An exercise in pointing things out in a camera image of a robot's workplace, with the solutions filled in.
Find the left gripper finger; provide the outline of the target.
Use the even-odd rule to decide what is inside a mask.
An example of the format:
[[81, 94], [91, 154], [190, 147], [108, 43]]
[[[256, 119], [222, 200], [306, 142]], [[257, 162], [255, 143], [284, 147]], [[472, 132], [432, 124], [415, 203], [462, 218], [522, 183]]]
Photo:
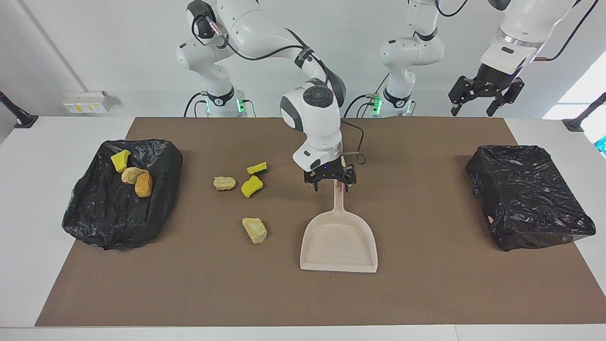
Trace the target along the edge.
[[460, 76], [449, 91], [449, 100], [452, 104], [451, 114], [456, 117], [463, 104], [476, 98], [476, 79]]
[[492, 117], [502, 106], [514, 103], [524, 86], [525, 84], [521, 78], [515, 78], [506, 89], [498, 85], [491, 85], [489, 94], [494, 100], [487, 108], [488, 117]]

